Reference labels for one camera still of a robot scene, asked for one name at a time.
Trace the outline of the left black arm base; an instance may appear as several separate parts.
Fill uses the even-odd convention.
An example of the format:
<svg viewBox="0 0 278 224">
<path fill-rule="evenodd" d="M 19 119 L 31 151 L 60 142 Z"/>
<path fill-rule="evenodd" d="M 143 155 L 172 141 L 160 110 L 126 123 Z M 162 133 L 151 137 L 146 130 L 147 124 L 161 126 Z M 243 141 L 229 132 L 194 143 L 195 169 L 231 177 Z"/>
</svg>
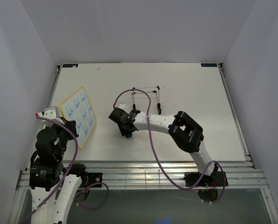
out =
<svg viewBox="0 0 278 224">
<path fill-rule="evenodd" d="M 85 174 L 85 178 L 82 179 L 82 183 L 77 190 L 77 194 L 79 192 L 81 192 L 82 189 L 85 189 L 86 187 L 88 187 L 88 186 L 90 186 L 94 183 L 102 182 L 102 179 L 103 179 L 103 174 L 102 173 L 92 173 L 92 172 L 88 173 L 87 172 Z M 75 196 L 75 201 L 76 202 L 83 202 L 89 197 L 89 194 L 90 194 L 90 190 L 88 189 L 88 190 L 82 192 L 79 196 Z"/>
</svg>

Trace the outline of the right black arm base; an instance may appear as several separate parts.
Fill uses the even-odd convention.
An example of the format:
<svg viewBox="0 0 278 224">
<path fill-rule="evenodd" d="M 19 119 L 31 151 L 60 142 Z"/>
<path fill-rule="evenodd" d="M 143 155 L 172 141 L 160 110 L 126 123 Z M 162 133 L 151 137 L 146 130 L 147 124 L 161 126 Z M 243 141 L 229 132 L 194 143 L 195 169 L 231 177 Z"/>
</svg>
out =
<svg viewBox="0 0 278 224">
<path fill-rule="evenodd" d="M 184 175 L 185 185 L 191 187 L 197 182 L 200 176 L 201 174 L 198 172 L 186 172 Z M 213 176 L 204 175 L 196 186 L 205 188 L 197 190 L 197 194 L 201 200 L 206 203 L 217 202 L 222 197 L 225 187 L 228 186 L 226 173 L 224 171 L 218 171 Z"/>
</svg>

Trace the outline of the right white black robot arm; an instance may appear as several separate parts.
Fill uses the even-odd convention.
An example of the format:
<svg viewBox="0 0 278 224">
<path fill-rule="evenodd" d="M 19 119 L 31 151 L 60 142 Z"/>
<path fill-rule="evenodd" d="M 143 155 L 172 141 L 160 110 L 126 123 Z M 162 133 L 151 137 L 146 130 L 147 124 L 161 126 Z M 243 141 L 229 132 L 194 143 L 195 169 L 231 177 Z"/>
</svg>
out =
<svg viewBox="0 0 278 224">
<path fill-rule="evenodd" d="M 218 166 L 213 163 L 204 143 L 203 128 L 187 113 L 179 111 L 174 116 L 148 115 L 139 110 L 126 112 L 116 107 L 109 119 L 118 125 L 122 136 L 129 137 L 135 131 L 154 131 L 172 137 L 178 148 L 189 153 L 198 172 L 188 175 L 188 180 L 198 186 L 208 187 L 217 180 Z"/>
</svg>

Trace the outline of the yellow framed whiteboard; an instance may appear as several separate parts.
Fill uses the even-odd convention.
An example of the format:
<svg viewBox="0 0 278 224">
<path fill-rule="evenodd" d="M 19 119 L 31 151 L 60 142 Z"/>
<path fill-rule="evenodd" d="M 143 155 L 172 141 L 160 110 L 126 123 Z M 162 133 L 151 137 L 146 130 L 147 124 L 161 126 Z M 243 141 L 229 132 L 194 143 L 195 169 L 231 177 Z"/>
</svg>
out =
<svg viewBox="0 0 278 224">
<path fill-rule="evenodd" d="M 80 87 L 60 104 L 66 120 L 76 121 L 78 148 L 82 149 L 97 123 L 97 117 L 84 87 Z"/>
</svg>

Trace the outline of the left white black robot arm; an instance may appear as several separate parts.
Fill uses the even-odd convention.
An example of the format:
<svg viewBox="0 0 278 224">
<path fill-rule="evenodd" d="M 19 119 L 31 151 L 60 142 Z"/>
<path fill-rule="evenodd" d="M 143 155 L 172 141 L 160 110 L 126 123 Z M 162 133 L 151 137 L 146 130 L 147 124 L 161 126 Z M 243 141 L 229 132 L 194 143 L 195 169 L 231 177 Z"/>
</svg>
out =
<svg viewBox="0 0 278 224">
<path fill-rule="evenodd" d="M 76 140 L 76 122 L 41 118 L 48 122 L 36 136 L 36 151 L 30 164 L 29 186 L 32 195 L 33 224 L 65 224 L 74 196 L 88 182 L 83 164 L 63 165 L 67 143 Z"/>
</svg>

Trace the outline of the blue bone-shaped eraser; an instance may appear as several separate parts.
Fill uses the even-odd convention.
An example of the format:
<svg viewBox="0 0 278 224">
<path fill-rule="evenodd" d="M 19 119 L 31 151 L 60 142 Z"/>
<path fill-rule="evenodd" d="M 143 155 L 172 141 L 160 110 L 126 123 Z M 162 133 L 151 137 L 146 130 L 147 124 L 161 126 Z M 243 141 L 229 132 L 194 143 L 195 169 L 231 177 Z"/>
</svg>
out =
<svg viewBox="0 0 278 224">
<path fill-rule="evenodd" d="M 132 137 L 132 133 L 128 133 L 125 135 L 126 138 L 131 138 Z"/>
</svg>

